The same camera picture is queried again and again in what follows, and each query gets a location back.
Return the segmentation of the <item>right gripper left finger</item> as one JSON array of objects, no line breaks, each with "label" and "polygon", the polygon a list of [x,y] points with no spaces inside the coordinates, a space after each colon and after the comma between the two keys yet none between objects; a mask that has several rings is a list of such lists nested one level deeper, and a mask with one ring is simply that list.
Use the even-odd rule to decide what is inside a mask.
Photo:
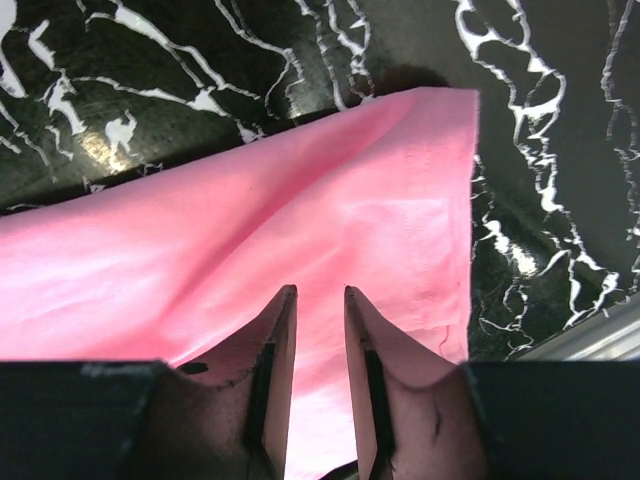
[{"label": "right gripper left finger", "polygon": [[286,464],[297,289],[171,369],[155,388],[134,457],[137,479],[281,479]]}]

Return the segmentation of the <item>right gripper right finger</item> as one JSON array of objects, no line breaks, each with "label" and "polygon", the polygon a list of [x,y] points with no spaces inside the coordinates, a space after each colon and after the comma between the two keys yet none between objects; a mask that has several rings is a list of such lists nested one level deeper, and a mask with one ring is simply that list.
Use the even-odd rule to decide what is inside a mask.
[{"label": "right gripper right finger", "polygon": [[344,330],[360,478],[487,478],[463,369],[387,320],[356,287],[344,293]]}]

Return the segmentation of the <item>pink t-shirt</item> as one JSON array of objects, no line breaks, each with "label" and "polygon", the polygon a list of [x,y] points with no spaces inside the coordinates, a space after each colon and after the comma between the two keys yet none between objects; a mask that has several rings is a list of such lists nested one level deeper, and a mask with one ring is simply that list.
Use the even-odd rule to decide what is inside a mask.
[{"label": "pink t-shirt", "polygon": [[1,221],[6,360],[179,364],[299,292],[285,475],[356,456],[344,290],[468,355],[479,95],[416,88]]}]

